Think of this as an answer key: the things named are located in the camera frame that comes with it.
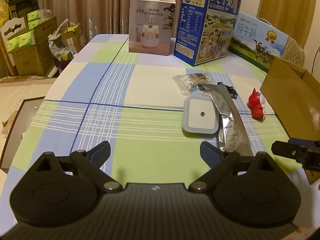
plastic bag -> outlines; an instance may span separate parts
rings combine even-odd
[[[206,73],[173,76],[172,79],[184,96],[190,95],[190,92],[199,84],[211,84],[211,79]]]
[[[49,49],[51,51],[51,54],[59,61],[63,61],[61,58],[62,54],[60,54],[60,52],[61,51],[66,52],[66,48],[67,48],[63,43],[63,38],[61,36],[61,33],[68,30],[68,23],[69,23],[69,19],[65,19],[65,21],[58,27],[58,29],[56,29],[53,34],[50,34],[48,36]]]
[[[0,28],[9,20],[9,6],[5,2],[0,2]]]
[[[72,55],[69,47],[63,48],[59,52],[59,55],[61,57],[61,60],[63,60],[63,61],[67,61],[67,60],[72,60],[73,59],[73,55]]]

quilted cushion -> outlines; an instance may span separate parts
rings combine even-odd
[[[304,50],[299,47],[298,43],[293,38],[289,37],[281,58],[303,67],[305,53]]]

cow illustration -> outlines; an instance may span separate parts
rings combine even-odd
[[[267,63],[270,55],[271,55],[271,52],[268,51],[267,49],[265,49],[264,47],[261,46],[261,42],[260,41],[257,41],[257,40],[254,40],[256,42],[256,50],[254,51],[255,53],[255,61],[257,61],[257,58],[260,56],[260,58],[263,60],[263,63]]]

black clip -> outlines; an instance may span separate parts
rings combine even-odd
[[[224,86],[226,86],[226,88],[227,88],[227,90],[228,90],[231,98],[237,99],[238,93],[237,93],[237,91],[235,91],[235,89],[234,89],[233,87],[229,87],[229,86],[223,84],[222,82],[218,82],[217,85],[224,85]]]
[[[271,151],[274,155],[296,160],[305,170],[320,172],[320,148],[275,141]]]

plaid tablecloth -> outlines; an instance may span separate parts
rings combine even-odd
[[[68,155],[108,140],[111,156],[101,169],[123,186],[127,182],[184,182],[188,186],[207,172],[199,146],[202,140],[217,146],[217,140],[182,130],[186,97],[172,80],[175,75],[199,72],[236,89],[239,96],[234,102],[254,153],[272,155],[275,140],[288,140],[268,103],[264,122],[251,118],[247,100],[253,88],[259,90],[266,74],[242,58],[228,53],[223,59],[191,67],[173,52],[167,57],[129,53],[128,35],[97,35],[53,84],[20,144],[0,198],[0,234],[16,223],[9,206],[12,189],[45,151]],[[319,182],[309,186],[299,164],[274,158],[302,195],[294,222],[318,224]]]

